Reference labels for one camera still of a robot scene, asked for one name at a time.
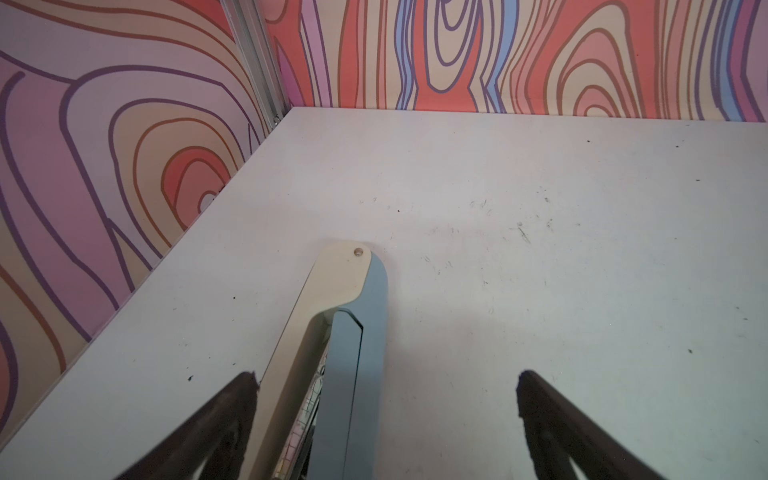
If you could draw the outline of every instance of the colorful wallpaper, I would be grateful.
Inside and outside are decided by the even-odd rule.
[[[0,1],[0,445],[266,133],[218,0]]]
[[[760,0],[259,0],[294,105],[765,121]]]

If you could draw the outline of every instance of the swirl pattern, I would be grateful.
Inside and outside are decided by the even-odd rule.
[[[765,121],[760,0],[260,0],[295,105]]]
[[[218,0],[0,2],[0,445],[267,133]]]

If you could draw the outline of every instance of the beige handle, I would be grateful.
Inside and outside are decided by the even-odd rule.
[[[360,296],[370,264],[371,251],[359,242],[333,243],[320,252],[261,380],[240,480],[273,474],[325,349],[324,313]]]

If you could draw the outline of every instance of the white tabletop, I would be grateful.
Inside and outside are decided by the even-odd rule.
[[[260,378],[340,239],[389,275],[378,478],[534,478],[523,369],[662,475],[765,478],[766,184],[765,124],[294,108],[0,478],[111,478]]]

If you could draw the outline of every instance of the scratch mark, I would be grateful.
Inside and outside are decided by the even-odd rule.
[[[528,245],[531,245],[531,241],[528,239],[528,235],[526,235],[526,234],[525,234],[525,232],[523,231],[523,229],[521,229],[520,227],[518,227],[518,230],[520,230],[520,234],[523,236],[523,240],[525,240],[525,242],[526,242]]]

